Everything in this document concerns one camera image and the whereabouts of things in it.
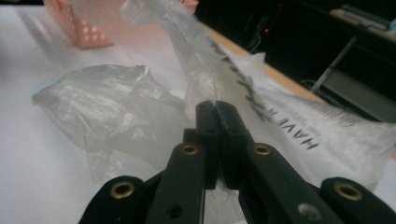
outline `crumpled plastic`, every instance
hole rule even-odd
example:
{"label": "crumpled plastic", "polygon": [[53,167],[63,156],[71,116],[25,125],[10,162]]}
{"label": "crumpled plastic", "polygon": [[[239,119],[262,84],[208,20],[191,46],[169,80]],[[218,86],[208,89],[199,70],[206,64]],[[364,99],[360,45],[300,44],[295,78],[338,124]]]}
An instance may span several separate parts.
{"label": "crumpled plastic", "polygon": [[147,67],[97,65],[71,72],[33,96],[55,124],[88,153],[92,180],[148,179],[193,127],[183,100]]}

